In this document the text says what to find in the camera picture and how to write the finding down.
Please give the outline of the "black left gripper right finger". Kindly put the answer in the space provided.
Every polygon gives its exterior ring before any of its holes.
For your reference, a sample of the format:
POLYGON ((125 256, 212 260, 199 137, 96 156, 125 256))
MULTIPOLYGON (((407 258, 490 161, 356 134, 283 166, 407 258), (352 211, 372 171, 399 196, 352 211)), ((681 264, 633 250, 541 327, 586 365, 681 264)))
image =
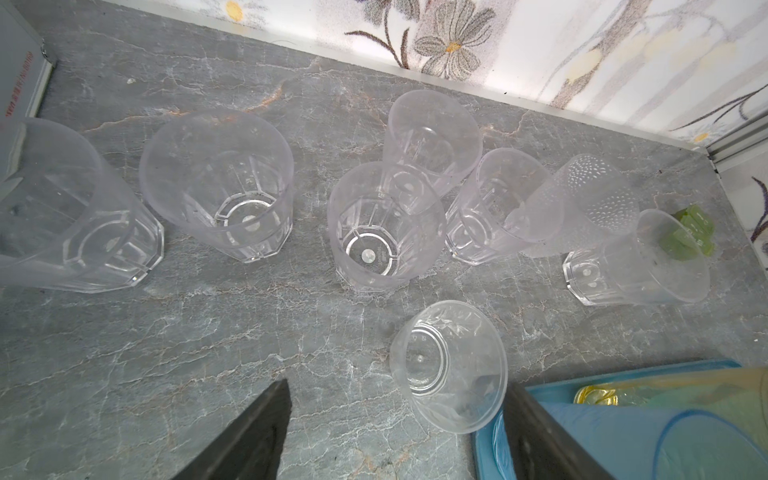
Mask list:
POLYGON ((522 385, 507 386, 502 412, 518 479, 612 477, 522 385))

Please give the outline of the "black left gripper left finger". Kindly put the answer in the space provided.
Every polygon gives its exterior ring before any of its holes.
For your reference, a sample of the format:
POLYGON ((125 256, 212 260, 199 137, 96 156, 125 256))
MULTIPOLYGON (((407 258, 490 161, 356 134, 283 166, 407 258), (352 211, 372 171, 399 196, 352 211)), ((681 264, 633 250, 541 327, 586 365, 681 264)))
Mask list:
POLYGON ((292 401, 286 379, 273 382, 177 479, 275 479, 292 401))

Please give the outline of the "blue plastic cup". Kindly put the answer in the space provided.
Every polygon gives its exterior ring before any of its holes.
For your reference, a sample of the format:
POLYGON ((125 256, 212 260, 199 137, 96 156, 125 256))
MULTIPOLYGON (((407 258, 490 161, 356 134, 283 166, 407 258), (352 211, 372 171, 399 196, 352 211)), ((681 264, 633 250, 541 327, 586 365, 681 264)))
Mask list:
POLYGON ((765 479, 767 454, 704 410, 543 402, 543 409, 616 479, 765 479))

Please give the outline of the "yellow plastic cup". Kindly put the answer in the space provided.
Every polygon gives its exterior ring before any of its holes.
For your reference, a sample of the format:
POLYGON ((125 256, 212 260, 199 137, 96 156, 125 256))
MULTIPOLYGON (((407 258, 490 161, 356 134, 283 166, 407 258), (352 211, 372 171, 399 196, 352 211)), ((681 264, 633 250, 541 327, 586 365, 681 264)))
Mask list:
POLYGON ((588 385, 576 404, 696 409, 713 413, 767 448, 767 369, 732 368, 588 385))

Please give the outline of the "clear small round cup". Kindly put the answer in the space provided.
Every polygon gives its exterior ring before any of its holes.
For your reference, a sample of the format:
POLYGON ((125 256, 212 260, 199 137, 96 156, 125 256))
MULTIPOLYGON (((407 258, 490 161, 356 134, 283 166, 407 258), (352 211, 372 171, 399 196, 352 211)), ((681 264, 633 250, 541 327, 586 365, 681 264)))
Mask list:
POLYGON ((487 425, 507 388, 508 361, 496 327, 463 301, 436 302, 406 322, 390 346, 389 365, 413 410, 454 434, 487 425))

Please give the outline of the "clear faceted cup far right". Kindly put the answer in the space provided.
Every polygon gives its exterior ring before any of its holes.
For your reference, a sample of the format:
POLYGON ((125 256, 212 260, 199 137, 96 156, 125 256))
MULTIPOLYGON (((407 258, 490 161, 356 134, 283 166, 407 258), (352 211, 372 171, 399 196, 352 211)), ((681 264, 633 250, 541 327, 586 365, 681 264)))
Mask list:
POLYGON ((661 238, 681 224, 670 214, 646 209, 634 231, 598 246, 570 252, 562 265, 568 290, 586 306, 692 304, 710 291, 707 261, 671 258, 661 238))

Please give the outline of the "clear faceted cup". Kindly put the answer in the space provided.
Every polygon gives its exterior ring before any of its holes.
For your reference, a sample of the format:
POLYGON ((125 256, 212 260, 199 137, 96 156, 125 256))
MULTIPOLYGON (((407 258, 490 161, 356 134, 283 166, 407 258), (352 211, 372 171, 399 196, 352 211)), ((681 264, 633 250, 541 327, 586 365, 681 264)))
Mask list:
POLYGON ((85 137, 50 120, 2 120, 2 285, 114 291, 163 257, 163 226, 85 137))
POLYGON ((144 147, 139 184, 164 220, 242 263, 278 254, 292 231, 294 157, 254 114, 217 108, 166 123, 144 147))
POLYGON ((334 186, 327 224, 341 278, 359 292, 386 292, 435 264, 447 222, 420 171, 376 161, 352 168, 334 186))
POLYGON ((389 111, 383 160, 417 169, 439 197, 474 170, 482 148, 474 117, 446 94, 412 90, 397 98, 389 111))
POLYGON ((692 304, 710 291, 707 261, 671 258, 661 238, 681 224, 670 214, 646 209, 634 231, 598 246, 570 252, 562 265, 568 290, 586 306, 692 304))
POLYGON ((453 258, 481 265, 556 236, 564 222, 563 191, 534 157, 514 148, 485 154, 447 212, 453 258))

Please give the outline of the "clear dotted cup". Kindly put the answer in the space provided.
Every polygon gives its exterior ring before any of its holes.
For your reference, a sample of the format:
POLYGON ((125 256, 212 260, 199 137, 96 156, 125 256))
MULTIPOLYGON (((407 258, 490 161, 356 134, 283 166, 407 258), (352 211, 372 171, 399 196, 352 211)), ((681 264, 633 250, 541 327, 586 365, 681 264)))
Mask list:
POLYGON ((536 220, 553 220, 548 239, 524 249, 529 258, 598 246, 636 228, 639 200, 628 178, 609 161, 579 154, 541 185, 531 199, 536 220))

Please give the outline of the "small green block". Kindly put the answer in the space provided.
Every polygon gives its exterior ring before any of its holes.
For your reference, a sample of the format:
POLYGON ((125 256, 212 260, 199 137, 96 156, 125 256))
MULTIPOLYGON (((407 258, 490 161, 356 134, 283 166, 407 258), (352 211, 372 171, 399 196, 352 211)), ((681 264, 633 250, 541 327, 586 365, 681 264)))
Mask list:
POLYGON ((659 241, 660 247, 671 258, 679 261, 694 260, 697 251, 705 257, 711 257, 715 251, 712 241, 715 225, 710 216, 700 206, 691 204, 677 211, 673 217, 681 227, 666 233, 659 241))

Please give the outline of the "clear faceted cup centre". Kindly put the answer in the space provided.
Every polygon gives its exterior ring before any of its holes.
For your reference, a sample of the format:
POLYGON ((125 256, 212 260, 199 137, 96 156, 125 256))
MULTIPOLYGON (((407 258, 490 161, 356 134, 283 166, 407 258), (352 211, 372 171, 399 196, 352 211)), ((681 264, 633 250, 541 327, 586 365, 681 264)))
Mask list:
POLYGON ((376 161, 352 168, 334 186, 327 224, 341 278, 359 292, 386 292, 435 264, 447 222, 420 171, 376 161))

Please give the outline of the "clear faceted cup middle right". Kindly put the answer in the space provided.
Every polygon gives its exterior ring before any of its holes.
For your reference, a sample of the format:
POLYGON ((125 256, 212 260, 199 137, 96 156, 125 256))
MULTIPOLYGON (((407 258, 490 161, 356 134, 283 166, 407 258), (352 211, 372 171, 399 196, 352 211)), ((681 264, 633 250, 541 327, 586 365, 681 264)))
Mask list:
POLYGON ((481 265, 556 236, 564 222, 563 191, 534 157, 514 148, 485 154, 447 212, 453 258, 481 265))

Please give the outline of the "clear faceted cup far left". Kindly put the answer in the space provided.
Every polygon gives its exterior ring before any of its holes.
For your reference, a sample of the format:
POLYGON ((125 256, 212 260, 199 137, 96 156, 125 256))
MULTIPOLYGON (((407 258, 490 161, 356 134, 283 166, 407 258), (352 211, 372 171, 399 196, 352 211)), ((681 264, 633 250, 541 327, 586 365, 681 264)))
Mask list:
POLYGON ((2 120, 2 285, 114 291, 163 257, 163 226, 85 137, 50 120, 2 120))

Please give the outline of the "clear faceted cup back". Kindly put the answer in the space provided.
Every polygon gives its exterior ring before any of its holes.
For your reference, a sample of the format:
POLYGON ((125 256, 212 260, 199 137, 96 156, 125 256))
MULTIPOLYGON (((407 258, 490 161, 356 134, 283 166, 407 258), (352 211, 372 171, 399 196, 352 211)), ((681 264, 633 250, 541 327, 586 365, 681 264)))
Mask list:
POLYGON ((482 148, 474 117, 446 94, 412 90, 397 98, 389 111, 383 160, 417 169, 439 197, 474 170, 482 148))

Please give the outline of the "silver aluminium case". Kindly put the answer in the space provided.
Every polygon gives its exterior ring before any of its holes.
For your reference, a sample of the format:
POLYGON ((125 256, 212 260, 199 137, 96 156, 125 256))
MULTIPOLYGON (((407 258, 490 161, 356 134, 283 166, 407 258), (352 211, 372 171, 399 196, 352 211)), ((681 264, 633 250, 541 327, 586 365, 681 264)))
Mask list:
POLYGON ((23 123, 37 115, 57 57, 9 1, 1 3, 1 180, 19 169, 23 123))

